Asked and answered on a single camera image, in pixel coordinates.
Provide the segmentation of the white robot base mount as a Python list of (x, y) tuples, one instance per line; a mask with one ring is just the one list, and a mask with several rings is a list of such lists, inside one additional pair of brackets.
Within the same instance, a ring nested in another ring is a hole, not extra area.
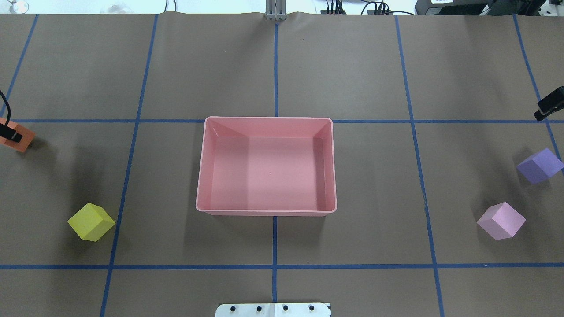
[(329, 303), (226, 303), (215, 311), (216, 317), (331, 317)]

